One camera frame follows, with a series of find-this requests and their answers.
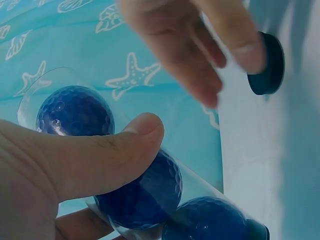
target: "round black disc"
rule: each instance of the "round black disc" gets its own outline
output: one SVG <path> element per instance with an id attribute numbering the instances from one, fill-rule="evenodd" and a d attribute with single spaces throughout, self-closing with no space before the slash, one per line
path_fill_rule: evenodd
<path id="1" fill-rule="evenodd" d="M 279 89 L 284 77 L 284 52 L 277 38 L 263 32 L 260 34 L 267 53 L 266 68 L 259 74 L 248 74 L 247 78 L 256 95 L 274 94 Z"/>

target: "skin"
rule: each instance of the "skin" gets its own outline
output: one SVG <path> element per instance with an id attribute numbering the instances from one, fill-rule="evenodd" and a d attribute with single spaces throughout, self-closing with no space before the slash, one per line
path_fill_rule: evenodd
<path id="1" fill-rule="evenodd" d="M 126 21 L 164 68 L 209 108 L 222 89 L 213 65 L 227 61 L 204 12 L 237 63 L 264 69 L 265 50 L 240 0 L 119 0 Z M 57 136 L 0 120 L 0 239 L 98 240 L 113 230 L 90 209 L 56 218 L 59 203 L 107 193 L 138 178 L 164 136 L 151 113 L 109 136 Z"/>

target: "white wall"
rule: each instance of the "white wall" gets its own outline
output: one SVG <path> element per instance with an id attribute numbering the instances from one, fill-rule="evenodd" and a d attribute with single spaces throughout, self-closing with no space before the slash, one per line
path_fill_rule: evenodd
<path id="1" fill-rule="evenodd" d="M 270 96 L 254 95 L 233 62 L 219 71 L 224 192 L 272 240 L 318 240 L 320 0 L 251 0 L 248 9 L 259 30 L 279 38 L 286 69 Z"/>

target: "dimpled surface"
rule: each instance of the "dimpled surface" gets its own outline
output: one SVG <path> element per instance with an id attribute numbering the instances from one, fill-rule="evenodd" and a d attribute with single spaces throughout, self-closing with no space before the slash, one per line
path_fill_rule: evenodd
<path id="1" fill-rule="evenodd" d="M 84 86 L 66 86 L 43 102 L 36 129 L 48 134 L 102 136 L 114 134 L 115 120 L 108 104 L 97 92 Z"/>
<path id="2" fill-rule="evenodd" d="M 160 150 L 149 168 L 136 180 L 95 196 L 100 211 L 128 229 L 149 229 L 176 211 L 182 195 L 182 178 L 175 161 Z"/>
<path id="3" fill-rule="evenodd" d="M 245 240 L 246 225 L 245 216 L 227 201 L 198 197 L 177 209 L 161 240 Z"/>

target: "transparent plastic container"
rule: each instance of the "transparent plastic container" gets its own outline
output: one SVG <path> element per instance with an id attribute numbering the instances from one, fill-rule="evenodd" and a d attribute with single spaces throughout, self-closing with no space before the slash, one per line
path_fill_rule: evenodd
<path id="1" fill-rule="evenodd" d="M 61 67 L 28 89 L 18 122 L 38 132 L 94 136 L 116 134 L 128 120 L 72 69 Z M 164 148 L 138 179 L 84 201 L 127 240 L 270 239 L 266 226 Z"/>

